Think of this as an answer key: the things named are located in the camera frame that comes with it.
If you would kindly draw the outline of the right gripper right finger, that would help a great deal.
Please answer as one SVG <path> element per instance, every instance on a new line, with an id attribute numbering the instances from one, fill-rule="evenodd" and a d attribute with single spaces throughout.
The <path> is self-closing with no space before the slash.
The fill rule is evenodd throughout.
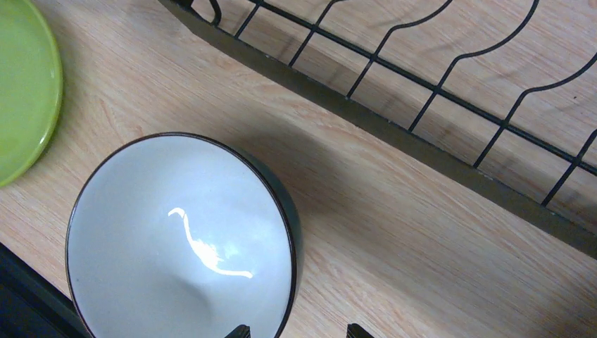
<path id="1" fill-rule="evenodd" d="M 347 325 L 346 338 L 374 338 L 367 330 L 357 323 Z"/>

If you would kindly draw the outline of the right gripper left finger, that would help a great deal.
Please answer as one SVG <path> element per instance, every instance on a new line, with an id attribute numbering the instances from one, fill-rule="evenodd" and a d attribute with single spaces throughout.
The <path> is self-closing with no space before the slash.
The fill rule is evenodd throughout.
<path id="1" fill-rule="evenodd" d="M 225 338 L 251 338 L 251 330 L 248 325 L 238 325 Z"/>

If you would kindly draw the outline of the black rimmed white bowl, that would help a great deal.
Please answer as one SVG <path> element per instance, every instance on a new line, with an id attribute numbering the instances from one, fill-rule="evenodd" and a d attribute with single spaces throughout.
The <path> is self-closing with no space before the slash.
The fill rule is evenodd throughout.
<path id="1" fill-rule="evenodd" d="M 280 337 L 303 257 L 299 213 L 271 169 L 187 132 L 105 158 L 65 241 L 70 295 L 92 337 Z"/>

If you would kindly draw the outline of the black wire dish rack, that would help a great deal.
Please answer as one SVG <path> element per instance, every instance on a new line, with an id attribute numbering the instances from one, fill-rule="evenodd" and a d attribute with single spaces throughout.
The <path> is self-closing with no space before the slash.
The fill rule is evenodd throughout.
<path id="1" fill-rule="evenodd" d="M 197 37 L 596 255 L 595 1 L 164 1 Z"/>

